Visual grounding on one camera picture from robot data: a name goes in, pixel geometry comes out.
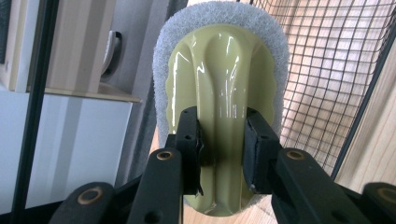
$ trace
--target screw hole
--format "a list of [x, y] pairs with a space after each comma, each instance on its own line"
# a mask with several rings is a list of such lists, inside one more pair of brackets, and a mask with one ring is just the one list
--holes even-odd
[[99, 187], [87, 189], [78, 196], [78, 203], [85, 205], [95, 203], [102, 198], [103, 191]]
[[376, 191], [379, 196], [389, 203], [396, 204], [396, 190], [389, 188], [380, 188]]
[[297, 160], [297, 161], [301, 161], [304, 159], [304, 154], [299, 151], [288, 151], [288, 153], [286, 153], [286, 155], [289, 158]]
[[350, 223], [349, 218], [346, 213], [336, 210], [332, 211], [332, 216], [341, 223]]
[[171, 159], [173, 156], [172, 152], [170, 151], [163, 151], [157, 154], [157, 159], [160, 161], [167, 161]]
[[163, 214], [159, 211], [149, 212], [145, 215], [145, 222], [146, 223], [159, 223]]

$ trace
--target wooden surface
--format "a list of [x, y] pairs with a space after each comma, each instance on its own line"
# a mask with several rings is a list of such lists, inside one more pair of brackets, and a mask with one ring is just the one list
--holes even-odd
[[362, 190], [368, 182], [396, 185], [396, 46], [389, 53], [336, 181]]
[[258, 203], [240, 214], [231, 217], [209, 217], [184, 205], [184, 223], [190, 224], [236, 224], [236, 223], [277, 223], [271, 207], [271, 196], [264, 196]]

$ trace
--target wire mesh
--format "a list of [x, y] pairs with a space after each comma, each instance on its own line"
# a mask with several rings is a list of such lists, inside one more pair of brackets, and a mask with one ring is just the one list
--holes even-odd
[[394, 22], [395, 1], [252, 1], [288, 38], [284, 147], [311, 153], [327, 173], [337, 161]]

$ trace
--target glossy green surface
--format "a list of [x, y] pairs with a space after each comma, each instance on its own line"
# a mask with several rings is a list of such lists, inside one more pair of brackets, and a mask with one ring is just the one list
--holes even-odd
[[169, 133], [176, 132], [180, 112], [197, 105], [206, 145], [201, 158], [204, 196], [186, 196], [195, 210], [225, 217], [241, 211], [251, 199], [242, 172], [247, 107], [272, 123], [273, 73], [268, 48], [238, 26], [202, 27], [175, 47], [166, 81]]

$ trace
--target white wall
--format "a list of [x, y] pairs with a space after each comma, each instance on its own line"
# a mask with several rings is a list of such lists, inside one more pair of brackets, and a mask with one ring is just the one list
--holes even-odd
[[[9, 212], [29, 95], [0, 91], [0, 214]], [[27, 207], [93, 181], [114, 184], [131, 103], [46, 95]]]

